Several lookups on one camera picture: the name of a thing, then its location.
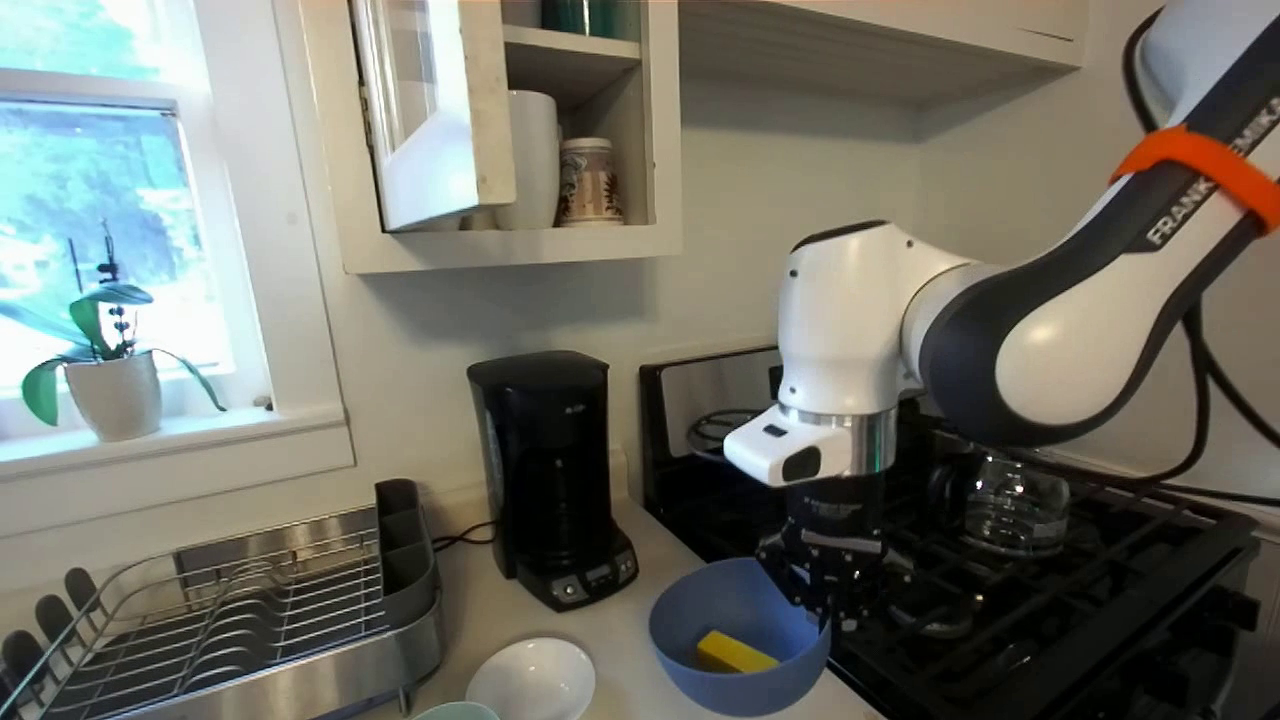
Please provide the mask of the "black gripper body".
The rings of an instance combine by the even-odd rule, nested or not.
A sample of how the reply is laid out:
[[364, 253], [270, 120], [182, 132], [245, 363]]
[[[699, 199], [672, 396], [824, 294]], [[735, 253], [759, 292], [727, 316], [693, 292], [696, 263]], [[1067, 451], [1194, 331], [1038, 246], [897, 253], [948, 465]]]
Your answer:
[[855, 627], [885, 567], [885, 479], [818, 479], [783, 491], [783, 525], [756, 543], [778, 586], [829, 627]]

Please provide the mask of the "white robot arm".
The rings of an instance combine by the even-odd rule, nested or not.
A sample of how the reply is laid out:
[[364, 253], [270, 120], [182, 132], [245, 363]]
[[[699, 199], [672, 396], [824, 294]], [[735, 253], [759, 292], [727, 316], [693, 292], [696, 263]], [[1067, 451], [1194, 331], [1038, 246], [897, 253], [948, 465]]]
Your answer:
[[889, 562], [878, 479], [905, 396], [994, 448], [1085, 434], [1134, 400], [1205, 287], [1280, 229], [1280, 0], [1163, 0], [1124, 48], [1124, 83], [1157, 128], [1050, 253], [981, 263], [889, 219], [790, 253], [783, 376], [724, 456], [790, 497], [759, 562], [829, 627], [855, 624], [861, 585]]

